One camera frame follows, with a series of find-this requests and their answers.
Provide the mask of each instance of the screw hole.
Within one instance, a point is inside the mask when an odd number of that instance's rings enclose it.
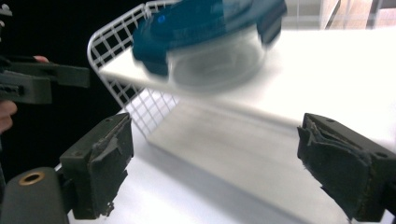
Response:
[[[33,185],[41,181],[44,178],[44,176],[45,175],[43,172],[33,172],[21,178],[19,183],[21,186]]]

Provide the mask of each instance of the human hand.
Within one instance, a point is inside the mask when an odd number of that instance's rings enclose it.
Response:
[[[12,126],[11,115],[17,112],[14,102],[5,100],[0,101],[0,133],[8,130]]]

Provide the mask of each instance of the wire rack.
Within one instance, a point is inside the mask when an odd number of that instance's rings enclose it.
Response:
[[[287,5],[291,7],[288,6],[288,15],[284,18],[282,29],[374,29],[396,25],[396,11],[380,13],[384,2],[389,0],[373,0],[374,2],[370,3],[362,1],[366,4],[363,7],[367,13],[357,11],[352,6],[359,1],[362,0],[287,0]],[[177,105],[176,96],[134,84],[125,85],[101,76],[99,71],[133,46],[132,33],[140,21],[176,2],[178,1],[152,1],[137,6],[95,32],[88,46],[91,67],[119,105],[131,114],[134,124],[145,136],[150,134]],[[318,14],[326,15],[319,17],[315,13],[310,13],[313,8],[318,8]]]

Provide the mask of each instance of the white shelf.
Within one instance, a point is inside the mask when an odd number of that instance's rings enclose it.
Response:
[[[305,112],[316,113],[394,147],[396,66],[391,53],[396,52],[395,39],[394,30],[282,31],[255,76],[210,91],[187,91],[155,78],[129,50],[99,74],[292,125],[299,125]]]

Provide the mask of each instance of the blue plastic lid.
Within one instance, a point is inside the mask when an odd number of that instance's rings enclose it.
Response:
[[[166,52],[200,44],[257,24],[263,44],[280,32],[284,0],[183,0],[139,24],[134,57],[151,73],[167,76]]]

